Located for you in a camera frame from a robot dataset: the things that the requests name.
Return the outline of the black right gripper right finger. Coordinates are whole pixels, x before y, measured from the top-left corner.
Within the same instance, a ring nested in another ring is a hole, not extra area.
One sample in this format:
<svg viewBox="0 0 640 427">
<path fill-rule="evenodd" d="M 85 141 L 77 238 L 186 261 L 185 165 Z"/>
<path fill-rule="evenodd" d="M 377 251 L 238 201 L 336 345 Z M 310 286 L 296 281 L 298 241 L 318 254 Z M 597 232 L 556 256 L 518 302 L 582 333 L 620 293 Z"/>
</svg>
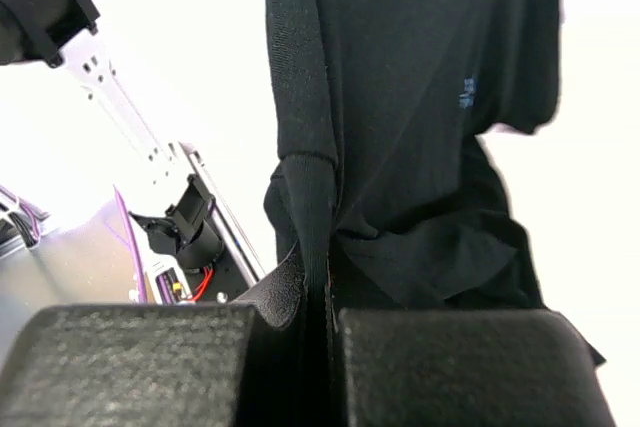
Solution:
<svg viewBox="0 0 640 427">
<path fill-rule="evenodd" d="M 330 254 L 342 426 L 611 426 L 583 337 L 548 310 L 395 309 Z"/>
</svg>

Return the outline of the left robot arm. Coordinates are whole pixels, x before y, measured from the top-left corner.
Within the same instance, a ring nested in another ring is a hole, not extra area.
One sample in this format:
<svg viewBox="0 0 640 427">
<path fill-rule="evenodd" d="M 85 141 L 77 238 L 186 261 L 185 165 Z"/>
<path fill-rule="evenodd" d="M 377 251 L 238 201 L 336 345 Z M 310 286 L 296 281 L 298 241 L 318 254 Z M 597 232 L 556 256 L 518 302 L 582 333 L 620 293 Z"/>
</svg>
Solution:
<svg viewBox="0 0 640 427">
<path fill-rule="evenodd" d="M 125 88 L 98 30 L 93 0 L 1 0 L 1 63 L 41 62 L 64 69 L 79 83 L 89 107 L 118 139 L 85 145 L 126 197 L 125 219 L 136 223 L 156 255 L 184 270 L 213 264 L 224 242 L 213 227 L 215 197 L 179 143 L 162 142 Z"/>
</svg>

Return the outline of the black t shirt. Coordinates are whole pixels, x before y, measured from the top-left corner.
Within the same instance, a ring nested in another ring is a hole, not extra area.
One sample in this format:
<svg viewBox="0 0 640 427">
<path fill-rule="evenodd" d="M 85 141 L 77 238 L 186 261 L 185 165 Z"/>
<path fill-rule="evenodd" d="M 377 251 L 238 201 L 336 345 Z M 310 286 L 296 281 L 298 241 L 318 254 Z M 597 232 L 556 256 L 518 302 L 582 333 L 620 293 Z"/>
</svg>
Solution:
<svg viewBox="0 0 640 427">
<path fill-rule="evenodd" d="M 556 112 L 559 0 L 266 0 L 279 163 L 264 206 L 301 251 L 323 358 L 340 250 L 414 310 L 540 309 L 525 230 L 480 143 Z"/>
</svg>

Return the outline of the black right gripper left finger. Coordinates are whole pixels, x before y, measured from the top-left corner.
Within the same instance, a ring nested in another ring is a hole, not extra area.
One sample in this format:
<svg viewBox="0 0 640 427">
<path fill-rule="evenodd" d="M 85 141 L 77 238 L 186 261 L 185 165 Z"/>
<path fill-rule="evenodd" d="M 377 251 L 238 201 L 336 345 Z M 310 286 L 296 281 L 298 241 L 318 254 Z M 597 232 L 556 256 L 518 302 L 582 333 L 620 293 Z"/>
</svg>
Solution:
<svg viewBox="0 0 640 427">
<path fill-rule="evenodd" d="M 297 249 L 228 304 L 37 313 L 1 372 L 5 426 L 301 426 Z"/>
</svg>

